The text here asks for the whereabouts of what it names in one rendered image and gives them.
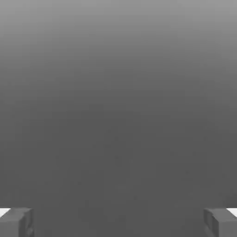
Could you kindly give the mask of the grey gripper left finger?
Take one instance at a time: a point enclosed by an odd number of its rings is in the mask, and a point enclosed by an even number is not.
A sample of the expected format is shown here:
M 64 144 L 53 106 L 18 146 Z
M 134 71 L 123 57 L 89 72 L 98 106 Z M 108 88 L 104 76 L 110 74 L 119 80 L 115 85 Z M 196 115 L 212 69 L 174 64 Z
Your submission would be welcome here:
M 0 237 L 35 237 L 34 209 L 0 208 Z

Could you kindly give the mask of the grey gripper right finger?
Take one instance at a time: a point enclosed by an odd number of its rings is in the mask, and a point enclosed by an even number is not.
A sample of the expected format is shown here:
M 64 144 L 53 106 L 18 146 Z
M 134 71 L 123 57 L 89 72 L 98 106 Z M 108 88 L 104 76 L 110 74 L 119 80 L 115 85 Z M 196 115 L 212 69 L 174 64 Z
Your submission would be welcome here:
M 206 237 L 237 237 L 237 208 L 205 208 Z

